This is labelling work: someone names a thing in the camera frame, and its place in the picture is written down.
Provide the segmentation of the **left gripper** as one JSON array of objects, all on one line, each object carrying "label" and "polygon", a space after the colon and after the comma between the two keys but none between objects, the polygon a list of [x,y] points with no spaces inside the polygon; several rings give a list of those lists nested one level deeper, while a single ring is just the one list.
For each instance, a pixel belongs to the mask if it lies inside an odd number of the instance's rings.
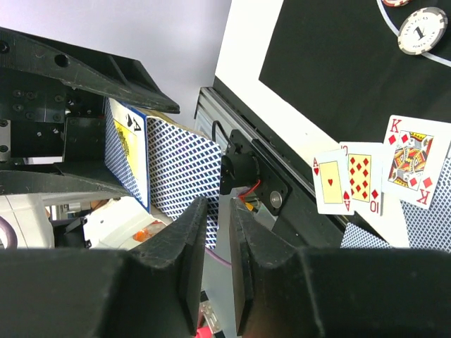
[{"label": "left gripper", "polygon": [[164,113],[179,105],[140,61],[1,28],[1,194],[130,193],[105,166],[104,98]]}]

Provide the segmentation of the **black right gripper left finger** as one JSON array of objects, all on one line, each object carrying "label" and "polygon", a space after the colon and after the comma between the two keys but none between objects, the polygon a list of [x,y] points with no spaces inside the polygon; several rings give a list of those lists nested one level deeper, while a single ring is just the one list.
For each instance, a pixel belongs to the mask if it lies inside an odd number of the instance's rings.
[{"label": "black right gripper left finger", "polygon": [[193,337],[207,200],[130,251],[1,252],[2,337]]}]

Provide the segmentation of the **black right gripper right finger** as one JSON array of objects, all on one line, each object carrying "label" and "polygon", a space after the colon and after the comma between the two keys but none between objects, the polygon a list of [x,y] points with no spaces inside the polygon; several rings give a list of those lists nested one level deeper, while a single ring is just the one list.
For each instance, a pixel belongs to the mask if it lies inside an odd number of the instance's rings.
[{"label": "black right gripper right finger", "polygon": [[449,337],[450,255],[296,247],[230,202],[241,337]]}]

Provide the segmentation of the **blue playing card deck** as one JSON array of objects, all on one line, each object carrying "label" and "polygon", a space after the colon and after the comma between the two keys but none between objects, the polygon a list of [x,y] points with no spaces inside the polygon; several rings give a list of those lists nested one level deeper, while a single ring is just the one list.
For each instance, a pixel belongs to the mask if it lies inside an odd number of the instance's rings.
[{"label": "blue playing card deck", "polygon": [[134,106],[105,99],[105,164],[131,197],[150,210],[147,117]]}]

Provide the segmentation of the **blue card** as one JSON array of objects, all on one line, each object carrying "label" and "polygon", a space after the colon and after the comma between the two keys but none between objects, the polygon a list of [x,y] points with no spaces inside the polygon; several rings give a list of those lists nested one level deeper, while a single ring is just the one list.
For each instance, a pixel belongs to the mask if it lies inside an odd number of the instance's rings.
[{"label": "blue card", "polygon": [[428,210],[401,205],[411,248],[450,253],[450,170],[442,170]]},{"label": "blue card", "polygon": [[340,244],[341,249],[391,249],[391,245],[359,226],[348,223]]}]

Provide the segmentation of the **ace of hearts card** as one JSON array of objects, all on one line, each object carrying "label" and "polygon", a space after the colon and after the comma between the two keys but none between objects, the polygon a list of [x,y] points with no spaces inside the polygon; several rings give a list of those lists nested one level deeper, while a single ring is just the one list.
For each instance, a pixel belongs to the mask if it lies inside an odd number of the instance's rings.
[{"label": "ace of hearts card", "polygon": [[343,149],[313,157],[312,173],[317,211],[322,215],[353,215],[352,193]]}]

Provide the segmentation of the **ten of diamonds card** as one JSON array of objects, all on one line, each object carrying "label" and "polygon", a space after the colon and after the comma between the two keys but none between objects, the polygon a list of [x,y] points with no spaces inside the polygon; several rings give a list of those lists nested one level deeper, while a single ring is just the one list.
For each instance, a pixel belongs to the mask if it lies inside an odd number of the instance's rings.
[{"label": "ten of diamonds card", "polygon": [[380,216],[382,209],[382,153],[380,142],[340,142],[345,150],[352,199],[357,211]]}]

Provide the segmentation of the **king of diamonds card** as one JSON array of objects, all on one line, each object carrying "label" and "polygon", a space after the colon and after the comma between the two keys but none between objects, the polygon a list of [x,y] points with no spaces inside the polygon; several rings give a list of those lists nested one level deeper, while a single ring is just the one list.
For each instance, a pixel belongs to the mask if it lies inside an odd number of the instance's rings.
[{"label": "king of diamonds card", "polygon": [[449,123],[390,116],[383,141],[383,193],[429,209],[449,147]]}]

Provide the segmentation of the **grey white single chip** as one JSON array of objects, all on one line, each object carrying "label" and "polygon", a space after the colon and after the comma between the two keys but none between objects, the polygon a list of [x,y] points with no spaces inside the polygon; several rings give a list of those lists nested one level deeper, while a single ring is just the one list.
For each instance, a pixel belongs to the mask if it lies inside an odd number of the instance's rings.
[{"label": "grey white single chip", "polygon": [[447,24],[444,10],[437,7],[420,8],[401,25],[397,36],[398,47],[410,56],[429,52],[445,34]]}]

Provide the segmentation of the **red white single chip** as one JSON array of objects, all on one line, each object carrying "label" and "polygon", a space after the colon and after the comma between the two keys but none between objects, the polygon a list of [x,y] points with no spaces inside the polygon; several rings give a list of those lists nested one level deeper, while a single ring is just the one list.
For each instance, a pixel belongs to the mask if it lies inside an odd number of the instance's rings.
[{"label": "red white single chip", "polygon": [[406,6],[412,0],[382,0],[382,3],[388,7],[401,7]]}]

